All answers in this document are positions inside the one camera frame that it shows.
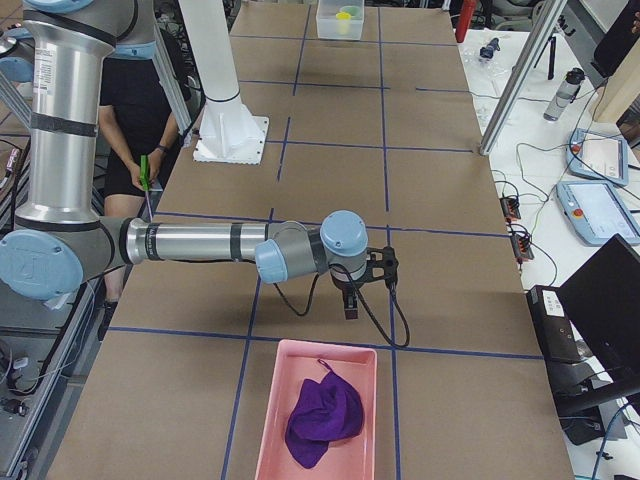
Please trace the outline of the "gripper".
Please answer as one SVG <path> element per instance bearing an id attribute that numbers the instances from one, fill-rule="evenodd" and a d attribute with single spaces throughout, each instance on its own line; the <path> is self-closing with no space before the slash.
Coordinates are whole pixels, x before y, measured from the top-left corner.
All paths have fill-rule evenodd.
<path id="1" fill-rule="evenodd" d="M 354 272 L 349 272 L 344 266 L 331 266 L 329 272 L 334 286 L 343 293 L 345 319 L 357 320 L 359 314 L 356 290 L 365 283 L 365 275 L 357 276 Z"/>

